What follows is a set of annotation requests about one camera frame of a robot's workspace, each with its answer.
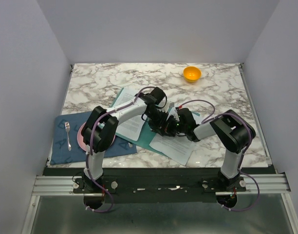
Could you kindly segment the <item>teal folder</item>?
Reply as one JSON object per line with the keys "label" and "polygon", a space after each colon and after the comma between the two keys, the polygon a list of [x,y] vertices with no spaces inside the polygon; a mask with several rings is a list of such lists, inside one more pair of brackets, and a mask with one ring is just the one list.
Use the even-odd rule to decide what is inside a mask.
{"label": "teal folder", "polygon": [[[137,92],[138,91],[135,89],[121,88],[111,107],[129,101],[135,94],[137,94]],[[120,124],[116,130],[116,137],[127,140],[141,148],[164,155],[163,153],[150,147],[150,143],[154,139],[155,135],[156,133],[151,131],[148,124],[141,119],[141,116],[134,117],[131,120]]]}

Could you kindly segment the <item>printed paper sheet bottom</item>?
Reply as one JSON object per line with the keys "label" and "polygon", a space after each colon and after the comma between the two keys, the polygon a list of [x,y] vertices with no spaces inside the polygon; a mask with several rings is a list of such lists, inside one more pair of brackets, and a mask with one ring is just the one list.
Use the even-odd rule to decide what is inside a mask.
{"label": "printed paper sheet bottom", "polygon": [[156,134],[149,145],[177,163],[186,165],[196,143],[185,136],[169,137]]}

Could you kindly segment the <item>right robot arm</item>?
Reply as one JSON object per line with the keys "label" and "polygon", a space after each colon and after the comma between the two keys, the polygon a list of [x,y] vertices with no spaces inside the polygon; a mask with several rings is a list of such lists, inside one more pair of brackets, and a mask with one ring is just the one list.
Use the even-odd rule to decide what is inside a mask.
{"label": "right robot arm", "polygon": [[197,124],[188,108],[177,110],[166,119],[162,134],[174,137],[183,134],[193,142],[217,135],[225,147],[223,165],[218,173],[217,185],[223,191],[234,187],[240,175],[244,153],[256,137],[255,129],[233,110],[228,110],[205,123]]}

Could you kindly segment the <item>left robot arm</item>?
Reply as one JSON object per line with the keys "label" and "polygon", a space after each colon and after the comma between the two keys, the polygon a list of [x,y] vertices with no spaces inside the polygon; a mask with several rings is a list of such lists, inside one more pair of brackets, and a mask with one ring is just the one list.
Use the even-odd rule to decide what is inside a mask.
{"label": "left robot arm", "polygon": [[111,146],[117,127],[127,120],[146,115],[148,125],[153,132],[162,129],[168,117],[167,96],[158,87],[145,87],[127,102],[104,109],[97,106],[86,121],[81,135],[87,146],[84,186],[95,193],[101,188],[103,159],[105,151]]}

